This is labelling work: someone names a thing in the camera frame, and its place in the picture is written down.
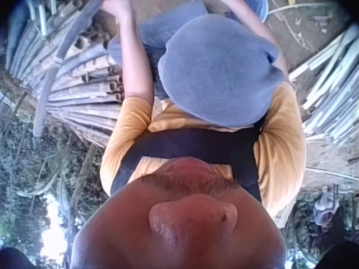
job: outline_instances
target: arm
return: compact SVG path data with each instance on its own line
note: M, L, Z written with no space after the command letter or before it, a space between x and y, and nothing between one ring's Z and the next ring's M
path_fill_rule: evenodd
M130 0L106 0L103 9L119 21L125 98L142 98L152 107L154 90L150 63L140 39Z
M107 194L122 158L151 122L154 90L150 64L130 0L106 0L103 9L120 23L125 100L102 158L100 177Z
M244 0L222 0L222 2L233 11L233 13L237 16L237 18L248 27L254 34L265 38L272 42L273 44L277 44L272 34L266 28L262 22L258 19L258 17L254 14L254 12L249 8L249 6L244 2ZM277 61L273 64L280 70L282 70L285 76L288 76L287 65L284 60L284 56L282 52L279 50L279 57Z
M254 145L264 207L274 216L299 192L306 167L306 142L292 86L274 92L263 131Z

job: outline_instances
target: sleeve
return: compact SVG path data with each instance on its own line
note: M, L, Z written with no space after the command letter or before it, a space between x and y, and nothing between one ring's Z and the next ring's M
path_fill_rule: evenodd
M306 167L301 115L287 82L274 92L254 153L263 206L275 216L299 192Z
M116 126L108 141L100 169L101 183L109 195L121 160L151 122L152 107L143 99L130 97L123 101Z

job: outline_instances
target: bamboo stack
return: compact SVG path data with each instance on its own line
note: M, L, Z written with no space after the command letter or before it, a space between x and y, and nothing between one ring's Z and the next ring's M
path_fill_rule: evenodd
M321 57L330 60L303 104L310 112L303 128L308 142L331 139L342 146L359 131L358 27L351 26L329 50L330 57Z
M36 21L29 20L20 34L16 27L8 29L9 36L19 38L8 48L12 54L7 55L7 69L33 97L39 98L56 50L82 5L81 0L60 4L57 12L47 18L47 36L38 31ZM69 125L81 139L105 146L124 97L120 69L107 52L109 34L100 24L84 28L59 69L48 113Z

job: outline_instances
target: yellow shirt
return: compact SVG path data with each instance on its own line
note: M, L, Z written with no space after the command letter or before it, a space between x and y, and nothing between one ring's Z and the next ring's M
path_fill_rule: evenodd
M197 119L170 101L163 112L151 120L152 108L143 99L126 98L122 104L115 129L103 156L100 177L109 194L121 165L121 160L146 129L158 132L166 129L204 128L233 132ZM259 174L259 189L263 206L271 216L280 211L300 190L306 166L306 143L301 116L293 88L282 83L274 92L273 101L265 118L263 131L254 144L254 155ZM157 170L166 161L143 157L130 181ZM229 165L213 165L225 178L232 177Z

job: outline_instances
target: dirt ground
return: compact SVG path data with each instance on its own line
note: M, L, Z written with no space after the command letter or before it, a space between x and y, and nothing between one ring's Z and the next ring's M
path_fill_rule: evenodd
M188 2L188 0L133 0L137 18L141 22L148 17L165 12L170 8ZM296 3L308 3L314 1L296 0ZM224 14L227 8L220 0L205 0L205 5L214 13ZM288 5L287 0L275 0L275 3L281 7ZM275 9L273 0L269 0L269 10ZM295 34L301 35L315 49L308 50L300 46L292 36L289 28L284 21L279 20L277 16L269 15L266 25L272 30L277 39L280 48L287 61L288 70L293 71L301 63L305 62L317 51L320 51L340 33L342 33L350 24L350 18L345 11L338 6L327 6L320 8L293 8L283 11L282 14L288 21L289 26ZM326 21L327 25L320 25L314 16L328 16L332 14L332 18ZM117 25L115 19L106 14L99 12L95 20L101 21L104 28L113 36L117 33ZM305 72L293 83L296 90L298 103L305 101L307 93L314 84L316 76L320 73L321 68L316 72ZM348 159L359 155L359 146L355 141L338 147L332 145L331 142L310 143L308 144L308 163L310 167L328 169L338 171L348 175L358 176L358 165L348 165ZM340 178L330 175L307 172L303 183L303 188L320 189L324 184L341 184L340 190L359 189L358 183L341 180Z

